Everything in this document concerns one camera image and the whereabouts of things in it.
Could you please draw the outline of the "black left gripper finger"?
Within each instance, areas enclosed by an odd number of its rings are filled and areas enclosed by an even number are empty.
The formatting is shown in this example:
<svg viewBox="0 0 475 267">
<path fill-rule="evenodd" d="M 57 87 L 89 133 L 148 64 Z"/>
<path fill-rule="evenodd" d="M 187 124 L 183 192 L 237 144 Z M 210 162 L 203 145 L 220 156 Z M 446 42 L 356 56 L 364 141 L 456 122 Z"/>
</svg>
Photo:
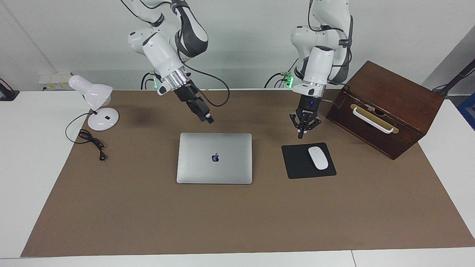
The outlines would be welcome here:
<svg viewBox="0 0 475 267">
<path fill-rule="evenodd" d="M 294 125 L 294 127 L 297 129 L 297 132 L 298 132 L 298 138 L 299 139 L 303 139 L 303 136 L 304 136 L 304 130 L 302 129 L 302 127 L 300 126 L 299 123 L 297 123 L 297 114 L 296 113 L 291 113 L 290 115 L 290 119 Z"/>
<path fill-rule="evenodd" d="M 319 126 L 322 121 L 319 117 L 315 117 L 313 120 L 305 121 L 304 126 L 302 128 L 302 136 L 304 136 L 308 131 L 311 131 L 315 127 Z"/>
</svg>

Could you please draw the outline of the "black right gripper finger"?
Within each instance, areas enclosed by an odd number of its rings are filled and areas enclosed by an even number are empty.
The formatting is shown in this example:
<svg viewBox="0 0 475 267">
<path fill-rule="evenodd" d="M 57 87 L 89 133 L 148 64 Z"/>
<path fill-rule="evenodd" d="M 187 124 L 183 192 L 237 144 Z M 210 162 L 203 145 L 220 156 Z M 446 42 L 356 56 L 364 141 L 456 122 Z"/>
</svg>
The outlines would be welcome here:
<svg viewBox="0 0 475 267">
<path fill-rule="evenodd" d="M 197 115 L 200 121 L 203 121 L 203 112 L 202 112 L 202 104 L 200 100 L 190 100 L 186 101 L 186 104 L 188 105 L 188 108 Z"/>
<path fill-rule="evenodd" d="M 207 104 L 202 100 L 202 98 L 195 98 L 193 99 L 193 108 L 194 113 L 197 115 L 201 122 L 207 122 L 212 124 L 214 119 L 212 115 L 209 113 L 210 109 Z"/>
</svg>

